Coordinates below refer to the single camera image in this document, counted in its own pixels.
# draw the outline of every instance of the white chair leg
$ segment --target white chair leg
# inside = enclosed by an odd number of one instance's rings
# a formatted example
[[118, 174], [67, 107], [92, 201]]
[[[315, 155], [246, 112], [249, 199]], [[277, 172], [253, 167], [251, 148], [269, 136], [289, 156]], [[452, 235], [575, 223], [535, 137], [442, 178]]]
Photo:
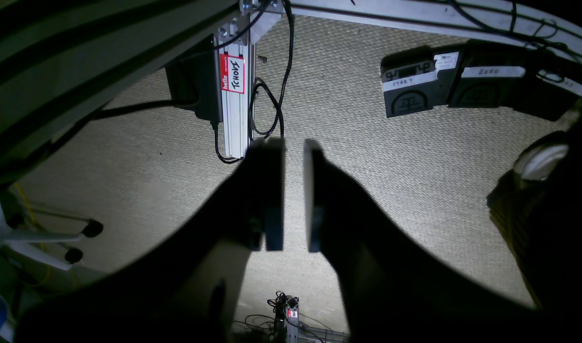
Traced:
[[35, 261], [45, 263], [51, 265], [51, 267], [56, 267], [58, 269], [62, 269], [63, 271], [68, 271], [72, 265], [66, 261], [60, 261], [55, 257], [49, 255], [48, 253], [33, 247], [29, 243], [25, 242], [17, 242], [17, 241], [6, 241], [5, 245], [10, 247], [11, 249], [28, 256], [29, 258], [34, 259]]
[[85, 237], [82, 233], [79, 234], [62, 234], [53, 232], [29, 232], [26, 230], [12, 230], [9, 232], [4, 241], [14, 242], [31, 242], [31, 243], [60, 243], [60, 242], [76, 242]]

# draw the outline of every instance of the white label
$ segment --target white label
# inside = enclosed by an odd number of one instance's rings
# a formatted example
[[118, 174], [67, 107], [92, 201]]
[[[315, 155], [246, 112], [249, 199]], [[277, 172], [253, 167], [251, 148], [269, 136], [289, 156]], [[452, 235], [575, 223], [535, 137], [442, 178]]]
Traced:
[[384, 84], [382, 84], [382, 90], [392, 91], [393, 89], [410, 87], [412, 85], [426, 84], [426, 82], [431, 82], [434, 80], [437, 80], [436, 70], [425, 72], [424, 74], [417, 74], [413, 76], [407, 76], [406, 78], [387, 81]]
[[526, 74], [523, 67], [507, 65], [493, 67], [465, 67], [461, 78], [521, 78]]
[[542, 78], [539, 78], [539, 76], [537, 76], [537, 78], [543, 80], [544, 82], [548, 82], [552, 85], [557, 85], [562, 89], [566, 89], [567, 91], [575, 93], [578, 96], [582, 96], [582, 84], [578, 84], [577, 82], [570, 80], [569, 78], [564, 78], [563, 80], [561, 80], [561, 82], [556, 82], [560, 80], [559, 75], [552, 74], [545, 70], [541, 70], [539, 72], [539, 75], [541, 75]]
[[243, 94], [245, 92], [245, 60], [228, 54], [220, 54], [219, 57], [221, 57], [219, 59], [221, 89]]
[[458, 51], [435, 55], [434, 59], [436, 70], [454, 69], [458, 61]]

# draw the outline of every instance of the gray carpet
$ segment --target gray carpet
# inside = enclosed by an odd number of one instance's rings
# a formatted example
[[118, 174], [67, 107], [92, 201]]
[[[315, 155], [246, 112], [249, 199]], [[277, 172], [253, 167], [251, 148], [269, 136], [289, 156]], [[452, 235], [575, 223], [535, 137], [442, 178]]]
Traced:
[[[570, 118], [550, 123], [506, 108], [445, 107], [385, 118], [382, 57], [459, 41], [463, 39], [297, 18], [284, 103], [285, 249], [252, 254], [236, 310], [239, 320], [247, 314], [271, 314], [265, 301], [282, 290], [300, 298], [300, 312], [334, 330], [347, 330], [334, 271], [322, 255], [306, 249], [306, 138], [317, 139], [332, 162], [359, 180], [391, 219], [437, 258], [531, 306], [515, 261], [489, 221], [485, 196], [526, 146], [567, 127]], [[256, 74], [276, 95], [287, 45], [283, 20], [257, 48], [267, 64], [259, 64]], [[162, 98], [169, 98], [166, 78], [156, 72], [112, 106]], [[258, 126], [266, 128], [273, 115], [263, 96], [256, 104]], [[85, 252], [86, 266], [114, 272], [171, 234], [233, 170], [214, 154], [209, 123], [190, 112], [159, 109], [91, 123], [22, 184], [34, 207], [101, 220], [105, 232], [77, 245]], [[53, 231], [76, 229], [64, 220], [39, 219]]]

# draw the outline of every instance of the red label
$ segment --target red label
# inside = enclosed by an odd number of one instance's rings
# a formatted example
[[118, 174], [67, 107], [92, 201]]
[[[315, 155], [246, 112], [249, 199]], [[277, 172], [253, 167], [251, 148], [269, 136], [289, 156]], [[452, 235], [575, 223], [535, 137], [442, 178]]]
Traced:
[[242, 57], [219, 54], [221, 89], [243, 94], [245, 92], [245, 60]]

